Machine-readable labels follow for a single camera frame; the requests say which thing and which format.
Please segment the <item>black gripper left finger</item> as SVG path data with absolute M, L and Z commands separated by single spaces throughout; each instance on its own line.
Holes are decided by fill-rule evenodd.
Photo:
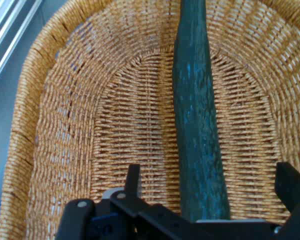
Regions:
M 139 196 L 140 165 L 128 167 L 125 185 L 96 203 L 88 198 L 69 201 L 56 233 L 58 240 L 190 240 L 198 231 L 161 204 Z

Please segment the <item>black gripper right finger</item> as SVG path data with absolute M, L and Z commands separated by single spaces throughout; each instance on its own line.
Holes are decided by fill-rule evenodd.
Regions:
M 300 173 L 288 162 L 276 164 L 274 191 L 290 216 L 282 225 L 278 240 L 300 240 Z

